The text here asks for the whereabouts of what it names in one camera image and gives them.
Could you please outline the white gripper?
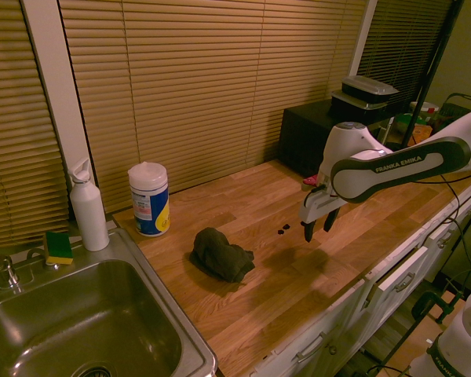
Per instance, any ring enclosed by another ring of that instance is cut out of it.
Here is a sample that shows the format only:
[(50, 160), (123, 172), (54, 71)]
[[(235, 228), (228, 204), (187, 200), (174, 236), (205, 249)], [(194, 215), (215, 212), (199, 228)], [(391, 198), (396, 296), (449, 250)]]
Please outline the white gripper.
[(299, 216), (304, 228), (304, 238), (306, 242), (312, 240), (316, 220), (327, 215), (323, 224), (323, 230), (329, 232), (338, 217), (340, 207), (344, 205), (344, 200), (331, 193), (327, 188), (314, 188), (304, 199), (300, 206)]

